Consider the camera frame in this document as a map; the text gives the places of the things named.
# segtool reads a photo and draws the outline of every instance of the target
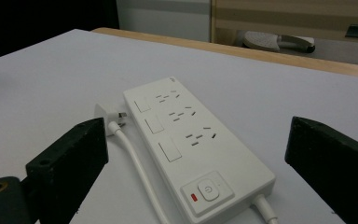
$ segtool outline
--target wooden furniture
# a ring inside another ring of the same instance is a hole
[[[213,43],[229,44],[237,30],[356,41],[345,37],[358,24],[357,0],[213,0]]]
[[[93,30],[95,33],[123,36],[127,38],[158,42],[164,44],[170,44],[175,46],[181,46],[192,49],[203,49],[211,52],[224,53],[242,58],[255,59],[263,62],[270,63],[282,63],[297,67],[304,67],[314,70],[321,70],[326,72],[340,73],[344,75],[351,75],[358,77],[358,65],[348,63],[336,63],[325,60],[304,58],[299,56],[292,56],[286,54],[279,54],[273,52],[266,52],[253,49],[242,49],[231,46],[224,46],[212,43],[199,42],[194,40],[185,40],[174,37],[167,37],[161,35],[148,35],[130,31],[115,30],[110,28],[99,28]]]

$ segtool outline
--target power button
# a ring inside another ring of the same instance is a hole
[[[203,179],[199,182],[199,191],[208,202],[219,197],[219,190],[210,179]]]

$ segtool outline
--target power plug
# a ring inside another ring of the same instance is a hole
[[[124,98],[188,223],[222,223],[272,192],[275,175],[175,77]]]
[[[106,136],[113,134],[112,131],[108,128],[109,123],[115,121],[118,126],[121,127],[125,124],[124,122],[121,122],[125,117],[127,117],[126,113],[117,112],[111,105],[95,105],[94,118],[103,118]]]

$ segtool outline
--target white wall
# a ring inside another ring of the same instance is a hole
[[[117,0],[120,29],[210,40],[210,0]]]

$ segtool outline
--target white surface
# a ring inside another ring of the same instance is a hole
[[[186,223],[228,220],[249,207],[258,194],[271,193],[275,175],[180,79],[165,77],[124,91],[124,99]],[[140,102],[150,109],[140,110]],[[180,158],[168,157],[161,148],[166,142],[177,147]],[[222,196],[202,197],[198,184],[203,179],[212,180]]]
[[[209,42],[210,0],[117,0],[120,29]]]
[[[175,76],[277,176],[267,197],[280,223],[343,223],[284,162],[292,116],[323,122],[358,141],[358,77],[72,31],[0,58],[0,177],[25,177],[25,164],[96,103],[125,109],[122,92]],[[183,223],[129,119],[172,223]],[[110,161],[72,223],[158,223],[126,150],[108,141]],[[253,209],[228,223],[261,224]]]

